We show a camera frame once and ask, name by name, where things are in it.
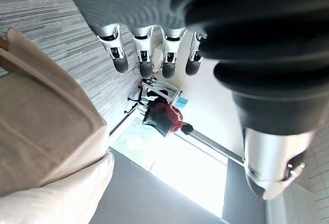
gray carpet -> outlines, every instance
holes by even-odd
[[[132,73],[137,55],[126,28],[122,36],[129,71],[120,74],[72,0],[0,0],[0,35],[9,27],[20,29],[66,70],[110,128],[121,121],[127,96],[141,80]]]

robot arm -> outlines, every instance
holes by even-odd
[[[162,28],[166,78],[186,28],[195,31],[186,73],[202,57],[220,59],[214,75],[238,108],[250,188],[271,200],[300,175],[329,100],[328,0],[74,1],[120,72],[127,63],[118,24],[132,32],[145,78],[153,27]]]

beige cushion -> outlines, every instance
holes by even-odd
[[[16,29],[0,62],[0,196],[43,186],[101,159],[108,131],[81,87]]]
[[[0,198],[1,224],[88,224],[113,173],[108,153],[99,162],[41,188]]]

window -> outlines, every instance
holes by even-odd
[[[221,218],[227,158],[220,161],[196,144],[177,135],[164,138],[152,127],[143,125],[142,117],[136,116],[112,148]]]

